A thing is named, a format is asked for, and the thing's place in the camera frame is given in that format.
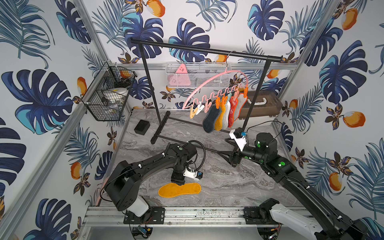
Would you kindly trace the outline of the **orange shoe insole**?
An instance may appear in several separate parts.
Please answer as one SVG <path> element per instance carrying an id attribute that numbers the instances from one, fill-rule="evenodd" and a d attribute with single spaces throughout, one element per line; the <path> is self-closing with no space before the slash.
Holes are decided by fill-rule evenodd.
<path id="1" fill-rule="evenodd" d="M 158 190 L 158 195 L 162 198 L 175 198 L 183 195 L 197 195 L 202 187 L 198 183 L 189 183 L 179 186 L 175 183 L 169 183 Z"/>
<path id="2" fill-rule="evenodd" d="M 220 104 L 221 113 L 219 114 L 215 122 L 215 130 L 220 131 L 223 128 L 223 117 L 226 111 L 226 100 L 223 100 Z"/>

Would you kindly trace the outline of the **dark grey shoe insole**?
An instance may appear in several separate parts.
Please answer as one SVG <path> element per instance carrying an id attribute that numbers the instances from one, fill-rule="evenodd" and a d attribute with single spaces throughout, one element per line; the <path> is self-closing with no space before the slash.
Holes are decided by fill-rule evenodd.
<path id="1" fill-rule="evenodd" d="M 203 120 L 203 129 L 206 133 L 211 133 L 215 130 L 215 123 L 221 114 L 221 109 L 217 105 L 211 107 L 207 116 Z"/>

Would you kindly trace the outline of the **pink clip hanger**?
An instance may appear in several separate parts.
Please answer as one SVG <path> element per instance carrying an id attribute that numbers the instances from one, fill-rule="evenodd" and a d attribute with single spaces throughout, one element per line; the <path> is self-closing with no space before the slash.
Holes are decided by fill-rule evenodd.
<path id="1" fill-rule="evenodd" d="M 234 75 L 232 76 L 232 78 L 230 79 L 230 85 L 228 86 L 228 87 L 226 87 L 226 88 L 229 88 L 229 89 L 231 89 L 231 88 L 233 88 L 234 86 L 236 86 L 236 89 L 238 88 L 237 86 L 238 85 L 241 85 L 238 89 L 237 89 L 237 91 L 240 89 L 240 88 L 244 88 L 244 89 L 247 89 L 248 87 L 249 87 L 249 84 L 247 84 L 247 80 L 246 80 L 246 78 L 242 75 L 242 74 L 240 74 L 240 73 L 237 73 L 237 72 L 235 72 L 235 73 L 233 73 Z M 208 113 L 208 111 L 210 110 L 210 108 L 215 104 L 215 101 L 217 100 L 217 99 L 220 99 L 221 97 L 225 97 L 227 94 L 229 94 L 229 93 L 232 93 L 232 92 L 236 92 L 236 91 L 231 91 L 231 92 L 229 92 L 229 93 L 225 93 L 225 95 L 223 96 L 223 95 L 220 95 L 220 96 L 218 96 L 216 99 L 209 99 L 209 102 L 213 102 L 212 104 L 211 103 L 209 103 L 209 106 L 208 106 L 208 108 L 209 108 L 209 110 L 207 111 L 207 109 L 206 109 L 206 107 L 205 107 L 205 101 L 202 101 L 203 99 L 202 99 L 202 97 L 204 96 L 204 95 L 206 95 L 208 98 L 210 97 L 210 95 L 211 95 L 211 93 L 212 92 L 215 92 L 215 95 L 216 94 L 218 94 L 218 91 L 222 91 L 222 94 L 223 94 L 223 92 L 225 91 L 225 89 L 226 88 L 219 88 L 219 89 L 211 89 L 211 88 L 201 88 L 191 99 L 190 99 L 190 101 L 189 101 L 189 103 L 187 104 L 187 106 L 190 106 L 191 104 L 190 104 L 190 102 L 192 102 L 192 101 L 194 101 L 194 99 L 198 99 L 198 101 L 196 101 L 196 102 L 199 102 L 199 101 L 201 101 L 200 103 L 196 103 L 196 102 L 194 102 L 194 106 L 192 107 L 192 108 L 189 108 L 189 107 L 186 107 L 185 109 L 183 109 L 183 110 L 190 110 L 191 111 L 191 113 L 190 113 L 190 118 L 193 118 L 195 115 L 198 115 L 200 112 L 204 112 L 204 113 Z"/>

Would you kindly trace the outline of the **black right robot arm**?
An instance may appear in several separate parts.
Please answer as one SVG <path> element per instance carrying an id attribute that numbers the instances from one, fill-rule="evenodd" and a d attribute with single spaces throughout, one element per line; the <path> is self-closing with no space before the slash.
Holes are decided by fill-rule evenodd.
<path id="1" fill-rule="evenodd" d="M 235 148 L 219 151 L 232 167 L 242 159 L 252 161 L 276 183 L 288 190 L 311 213 L 313 220 L 291 212 L 277 200 L 269 199 L 259 207 L 260 220 L 283 224 L 309 240 L 382 240 L 384 228 L 371 218 L 352 220 L 327 201 L 305 180 L 290 160 L 278 155 L 277 140 L 270 133 L 257 134 L 249 146 L 247 134 L 232 130 L 226 142 Z"/>

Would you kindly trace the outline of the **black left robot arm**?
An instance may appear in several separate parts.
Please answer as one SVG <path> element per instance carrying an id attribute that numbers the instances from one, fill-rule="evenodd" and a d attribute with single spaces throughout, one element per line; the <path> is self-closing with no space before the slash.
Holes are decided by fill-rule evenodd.
<path id="1" fill-rule="evenodd" d="M 196 166 L 198 148 L 203 151 L 203 160 Z M 172 197 L 172 192 L 175 195 L 197 194 L 201 191 L 200 185 L 187 184 L 186 179 L 200 180 L 203 177 L 200 169 L 206 156 L 206 148 L 196 140 L 183 145 L 168 144 L 161 153 L 146 160 L 131 164 L 127 161 L 120 162 L 102 190 L 107 193 L 116 209 L 125 215 L 125 224 L 159 222 L 159 215 L 139 196 L 142 182 L 163 170 L 171 169 L 171 182 L 164 187 L 166 197 Z"/>

